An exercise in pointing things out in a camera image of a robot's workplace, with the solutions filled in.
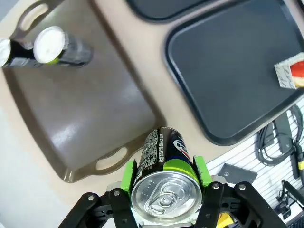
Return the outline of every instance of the yellow object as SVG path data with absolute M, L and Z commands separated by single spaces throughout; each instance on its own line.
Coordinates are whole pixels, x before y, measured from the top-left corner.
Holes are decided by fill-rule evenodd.
M 233 224 L 233 220 L 229 214 L 223 213 L 219 216 L 217 228 L 224 228 L 225 226 Z
M 304 170 L 304 161 L 298 163 L 299 170 Z

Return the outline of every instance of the brown tray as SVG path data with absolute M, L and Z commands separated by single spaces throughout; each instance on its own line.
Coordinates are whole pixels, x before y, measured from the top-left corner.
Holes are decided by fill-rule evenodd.
M 41 4 L 48 11 L 28 31 L 20 29 L 25 16 Z M 33 41 L 43 29 L 60 26 L 94 48 L 87 66 L 3 70 L 27 127 L 66 182 L 119 169 L 152 129 L 166 125 L 97 8 L 93 0 L 42 0 L 25 11 L 11 36 Z M 120 161 L 96 168 L 100 159 L 121 148 L 127 153 Z

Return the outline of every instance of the can lying on side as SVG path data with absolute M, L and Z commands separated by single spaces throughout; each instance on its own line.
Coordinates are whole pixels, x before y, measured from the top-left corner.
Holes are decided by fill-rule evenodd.
M 49 27 L 37 36 L 34 55 L 43 64 L 82 67 L 93 57 L 93 49 L 58 26 Z
M 34 57 L 33 45 L 0 38 L 0 67 L 39 67 Z

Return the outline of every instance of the green label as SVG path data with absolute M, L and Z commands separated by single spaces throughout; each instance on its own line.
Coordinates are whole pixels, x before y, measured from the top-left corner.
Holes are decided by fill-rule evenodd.
M 56 64 L 56 63 L 58 63 L 58 62 L 59 62 L 59 58 L 55 58 L 54 60 L 52 60 L 52 61 L 50 61 L 50 62 L 48 62 L 48 63 L 46 63 L 46 64 L 52 65 L 52 64 Z
M 190 177 L 192 177 L 197 183 L 199 183 L 199 179 L 197 178 L 192 167 L 183 160 L 180 159 L 172 159 L 164 163 L 163 165 L 164 171 L 177 171 L 184 173 Z

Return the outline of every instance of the soda can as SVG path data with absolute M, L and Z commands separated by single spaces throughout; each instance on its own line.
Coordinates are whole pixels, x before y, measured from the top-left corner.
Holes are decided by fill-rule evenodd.
M 37 61 L 43 64 L 82 67 L 91 61 L 93 50 L 60 27 L 52 26 L 37 36 L 34 55 Z
M 0 38 L 0 67 L 38 67 L 32 43 Z
M 168 127 L 154 130 L 145 140 L 131 193 L 134 211 L 149 222 L 170 225 L 195 213 L 201 201 L 182 136 Z

